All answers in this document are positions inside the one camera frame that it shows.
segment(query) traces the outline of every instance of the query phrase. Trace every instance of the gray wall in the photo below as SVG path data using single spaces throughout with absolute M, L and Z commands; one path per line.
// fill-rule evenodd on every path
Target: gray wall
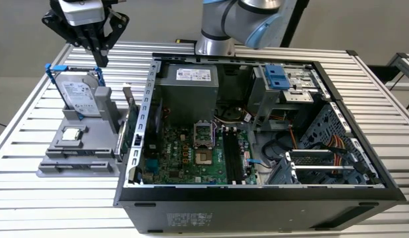
M 64 44 L 42 24 L 48 0 L 0 0 L 0 76 L 39 76 Z M 202 0 L 128 0 L 122 40 L 171 42 L 201 34 Z M 368 63 L 409 52 L 409 0 L 310 0 L 296 48 L 353 49 Z
M 356 50 L 387 64 L 409 53 L 409 0 L 310 0 L 292 47 Z

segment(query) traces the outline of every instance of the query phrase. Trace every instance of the ram slot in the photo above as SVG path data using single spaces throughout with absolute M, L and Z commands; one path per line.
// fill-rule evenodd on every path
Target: ram slot
M 229 184 L 234 184 L 234 182 L 242 184 L 243 172 L 237 132 L 225 131 L 222 138 L 227 182 Z

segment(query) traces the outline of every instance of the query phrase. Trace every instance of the barcode label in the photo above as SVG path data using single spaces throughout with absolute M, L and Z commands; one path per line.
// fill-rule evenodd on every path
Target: barcode label
M 211 81 L 209 69 L 181 68 L 177 70 L 177 80 Z

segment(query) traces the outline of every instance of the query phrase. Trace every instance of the blue drive bay latch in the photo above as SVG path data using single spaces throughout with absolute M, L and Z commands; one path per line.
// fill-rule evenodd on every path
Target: blue drive bay latch
M 290 88 L 290 82 L 281 65 L 266 64 L 265 76 L 272 89 L 288 90 Z

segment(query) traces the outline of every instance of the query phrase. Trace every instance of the slotted aluminum surface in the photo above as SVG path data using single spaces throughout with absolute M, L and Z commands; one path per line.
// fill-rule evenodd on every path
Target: slotted aluminum surface
M 112 99 L 126 107 L 122 84 L 132 86 L 136 103 L 151 53 L 193 54 L 191 44 L 120 42 L 110 52 L 104 72 Z M 408 203 L 369 218 L 342 232 L 197 234 L 189 237 L 409 237 L 409 115 L 377 83 L 359 57 L 345 51 L 237 46 L 237 56 L 317 60 L 340 90 L 348 108 L 392 172 Z M 83 49 L 66 46 L 55 63 L 94 66 Z M 46 149 L 62 122 L 63 101 L 43 77 L 0 137 L 0 237 L 143 237 L 120 208 L 112 208 L 118 178 L 37 178 Z

